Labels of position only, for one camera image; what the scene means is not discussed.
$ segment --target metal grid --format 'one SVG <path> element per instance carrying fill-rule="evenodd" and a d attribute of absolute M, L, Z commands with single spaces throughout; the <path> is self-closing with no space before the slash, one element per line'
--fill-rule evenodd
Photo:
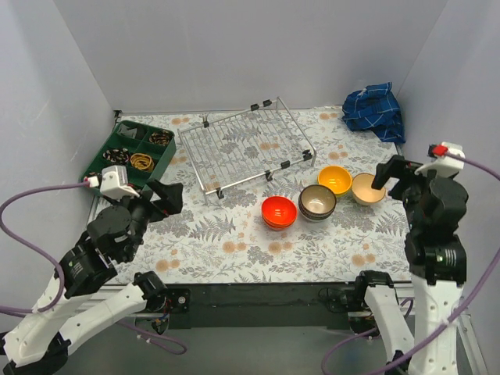
<path fill-rule="evenodd" d="M 265 177 L 294 164 L 316 160 L 316 149 L 281 98 L 179 130 L 196 177 L 206 196 Z"/>

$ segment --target green tray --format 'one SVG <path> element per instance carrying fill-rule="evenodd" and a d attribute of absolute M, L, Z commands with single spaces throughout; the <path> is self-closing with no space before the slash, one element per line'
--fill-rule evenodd
<path fill-rule="evenodd" d="M 122 134 L 118 134 L 122 127 L 137 129 L 136 137 L 126 137 Z M 149 142 L 149 136 L 152 133 L 161 130 L 164 130 L 172 135 L 172 140 L 167 146 L 155 145 Z M 90 172 L 101 173 L 104 168 L 112 165 L 112 163 L 102 157 L 102 154 L 109 148 L 127 148 L 131 155 L 138 152 L 152 157 L 155 163 L 155 168 L 151 173 L 133 168 L 130 162 L 126 165 L 128 182 L 140 189 L 146 185 L 148 180 L 159 180 L 163 176 L 170 160 L 172 160 L 173 155 L 177 150 L 175 145 L 175 134 L 172 131 L 161 129 L 159 127 L 151 127 L 149 125 L 144 125 L 143 123 L 135 123 L 134 121 L 121 121 L 115 126 L 115 129 L 106 140 L 105 144 L 101 147 L 98 154 L 94 157 L 94 160 L 92 160 L 91 164 L 85 170 L 85 173 L 81 176 L 80 180 L 83 180 Z"/>

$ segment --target white wall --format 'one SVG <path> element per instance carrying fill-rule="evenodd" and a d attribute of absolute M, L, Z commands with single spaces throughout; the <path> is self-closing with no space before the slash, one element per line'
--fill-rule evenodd
<path fill-rule="evenodd" d="M 341 104 L 397 92 L 446 0 L 55 0 L 114 109 Z"/>
<path fill-rule="evenodd" d="M 0 35 L 3 202 L 76 182 L 111 131 L 113 112 L 52 0 L 0 2 Z M 80 236 L 90 202 L 87 191 L 35 195 L 8 208 L 5 223 L 59 259 Z M 3 305 L 30 308 L 52 272 L 48 261 L 0 233 Z M 15 322 L 0 315 L 0 331 Z"/>
<path fill-rule="evenodd" d="M 402 86 L 404 153 L 426 160 L 427 146 L 451 141 L 498 170 L 500 160 L 500 3 L 449 0 Z M 459 235 L 468 254 L 470 289 L 500 244 L 500 183 L 466 166 L 458 181 L 470 194 Z M 491 374 L 500 373 L 500 270 L 473 303 L 473 325 Z"/>

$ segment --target stacked bowls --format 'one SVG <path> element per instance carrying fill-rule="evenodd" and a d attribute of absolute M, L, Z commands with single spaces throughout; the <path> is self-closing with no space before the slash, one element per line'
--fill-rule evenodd
<path fill-rule="evenodd" d="M 262 204 L 262 219 L 272 230 L 285 230 L 297 219 L 297 207 L 288 198 L 268 197 Z"/>
<path fill-rule="evenodd" d="M 298 209 L 314 223 L 325 220 L 334 212 L 337 205 L 335 194 L 323 185 L 309 185 L 298 196 Z"/>

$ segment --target red connector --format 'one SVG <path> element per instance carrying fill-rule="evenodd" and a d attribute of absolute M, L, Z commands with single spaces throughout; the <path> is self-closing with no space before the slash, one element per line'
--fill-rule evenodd
<path fill-rule="evenodd" d="M 444 156 L 448 152 L 448 147 L 443 145 L 437 145 L 432 149 L 432 153 L 436 156 Z"/>

